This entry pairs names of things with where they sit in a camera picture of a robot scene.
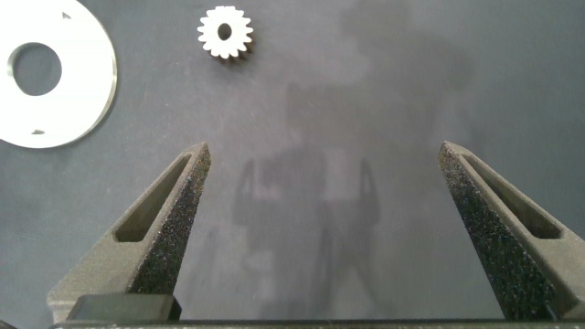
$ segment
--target gray table surface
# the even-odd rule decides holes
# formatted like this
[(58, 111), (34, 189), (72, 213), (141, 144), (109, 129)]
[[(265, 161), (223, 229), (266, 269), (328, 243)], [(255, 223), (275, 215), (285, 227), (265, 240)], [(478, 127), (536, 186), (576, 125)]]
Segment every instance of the gray table surface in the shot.
[(213, 164), (175, 295), (184, 318), (498, 318), (442, 181), (443, 140), (585, 236), (585, 2), (238, 1), (255, 52), (197, 42), (217, 1), (82, 3), (116, 50), (82, 140), (0, 142), (0, 318), (47, 291), (189, 145)]

